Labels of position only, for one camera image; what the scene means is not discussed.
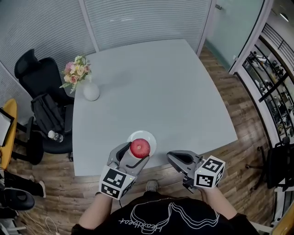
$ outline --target door frame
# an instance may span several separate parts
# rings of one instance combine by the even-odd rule
[[[259,16],[255,22],[254,28],[252,29],[244,47],[239,53],[237,60],[233,63],[231,68],[229,69],[229,74],[234,74],[238,71],[238,69],[242,66],[247,56],[250,54],[250,51],[254,47],[258,37],[261,34],[263,27],[266,24],[268,16],[271,12],[271,8],[274,0],[264,0],[263,5],[261,7]]]
[[[84,0],[79,0],[79,6],[81,8],[86,27],[88,29],[88,32],[89,32],[89,35],[90,35],[90,38],[91,38],[91,42],[92,42],[92,44],[93,44],[93,46],[95,48],[95,51],[99,52],[100,51],[99,46],[97,44],[93,29],[92,29],[92,26],[91,26],[91,23],[90,23],[89,15],[88,15]]]
[[[214,15],[214,12],[215,12],[216,1],[217,0],[211,0],[211,3],[210,3],[209,12],[208,12],[208,15],[207,15],[207,18],[206,18],[204,29],[202,31],[201,40],[199,42],[199,46],[198,46],[197,51],[196,51],[196,55],[198,57],[200,56],[200,53],[202,51],[202,48],[203,48],[203,45],[205,43],[206,37],[208,35],[208,32],[210,30],[210,27],[212,26],[213,15]]]

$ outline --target red apple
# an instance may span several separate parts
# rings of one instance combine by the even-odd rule
[[[150,154],[150,144],[145,139],[136,139],[130,145],[130,151],[137,158],[144,158]]]

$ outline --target black t-shirt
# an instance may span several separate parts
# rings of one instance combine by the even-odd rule
[[[164,198],[123,207],[95,230],[75,225],[72,235],[99,234],[250,234],[258,235],[246,216],[227,220],[205,202],[190,198]]]

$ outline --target person's arm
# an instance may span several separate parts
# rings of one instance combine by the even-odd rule
[[[237,215],[236,209],[217,187],[213,189],[200,188],[200,192],[202,200],[227,219],[231,219]]]
[[[79,219],[79,225],[85,229],[95,229],[110,215],[112,198],[105,194],[96,195],[93,203]]]

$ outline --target white plate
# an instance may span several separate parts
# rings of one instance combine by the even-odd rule
[[[150,145],[150,154],[149,154],[150,157],[155,153],[157,143],[156,143],[156,139],[153,136],[153,134],[151,134],[150,132],[145,131],[145,130],[138,130],[128,137],[127,142],[133,142],[136,139],[144,139],[144,140],[148,141],[148,143]],[[135,157],[131,153],[130,149],[128,150],[128,152],[132,157]]]

